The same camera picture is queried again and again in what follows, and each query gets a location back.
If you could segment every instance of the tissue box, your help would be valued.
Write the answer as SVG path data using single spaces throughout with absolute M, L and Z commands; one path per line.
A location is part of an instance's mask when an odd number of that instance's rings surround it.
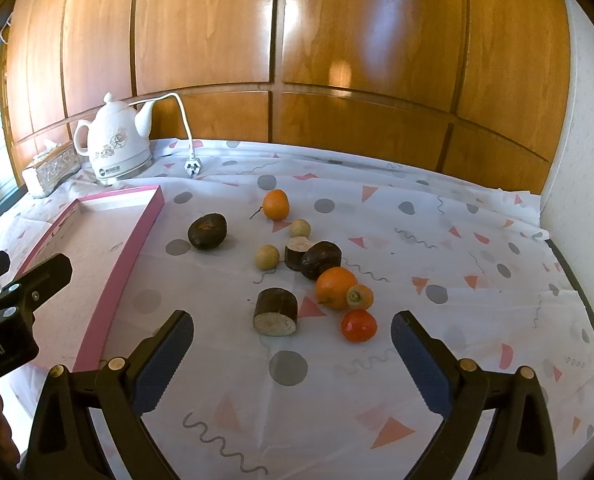
M 64 142 L 45 155 L 35 158 L 21 172 L 28 193 L 33 198 L 45 198 L 59 184 L 81 169 L 81 160 L 72 141 Z

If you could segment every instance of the yam piece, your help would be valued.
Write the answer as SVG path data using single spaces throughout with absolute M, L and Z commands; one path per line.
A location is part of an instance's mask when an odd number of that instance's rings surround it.
M 295 236 L 288 240 L 283 258 L 286 267 L 292 270 L 301 271 L 301 259 L 312 245 L 312 242 L 305 236 Z
M 301 259 L 301 273 L 314 282 L 332 267 L 341 267 L 341 249 L 332 242 L 314 244 Z
M 224 241 L 228 234 L 228 224 L 224 215 L 210 213 L 197 218 L 188 228 L 188 240 L 200 250 L 214 249 Z
M 290 335 L 297 329 L 297 314 L 294 294 L 279 287 L 266 288 L 257 297 L 253 327 L 262 335 Z

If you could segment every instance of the wooden wall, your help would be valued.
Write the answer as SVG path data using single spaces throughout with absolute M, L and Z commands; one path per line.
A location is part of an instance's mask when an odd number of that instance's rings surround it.
M 14 163 L 107 91 L 174 89 L 197 138 L 315 146 L 539 192 L 570 76 L 564 0 L 16 0 Z M 174 101 L 151 138 L 183 137 Z

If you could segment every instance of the silver bolt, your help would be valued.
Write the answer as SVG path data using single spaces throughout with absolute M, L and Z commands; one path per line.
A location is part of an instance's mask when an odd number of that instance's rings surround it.
M 475 363 L 472 359 L 462 359 L 459 361 L 459 366 L 462 370 L 467 372 L 474 372 L 477 369 L 477 363 Z
M 126 361 L 123 360 L 123 358 L 121 357 L 115 357 L 113 359 L 110 359 L 110 362 L 108 363 L 108 368 L 110 368 L 110 370 L 121 370 L 123 368 L 123 365 L 126 364 Z
M 535 370 L 533 370 L 529 366 L 522 366 L 520 374 L 524 379 L 532 379 L 535 376 Z
M 63 373 L 63 366 L 56 365 L 50 369 L 50 376 L 51 377 L 59 377 Z

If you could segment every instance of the kettle handle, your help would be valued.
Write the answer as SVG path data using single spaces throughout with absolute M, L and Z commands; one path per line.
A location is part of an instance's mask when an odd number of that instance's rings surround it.
M 93 125 L 93 123 L 91 123 L 90 121 L 81 119 L 77 122 L 77 127 L 75 128 L 75 133 L 72 135 L 72 141 L 75 145 L 75 149 L 77 150 L 77 153 L 81 156 L 88 156 L 88 149 L 81 147 L 81 142 L 79 142 L 79 132 L 80 132 L 81 128 L 83 128 L 84 126 L 87 127 L 88 130 L 90 130 L 90 126 L 92 126 L 92 125 Z

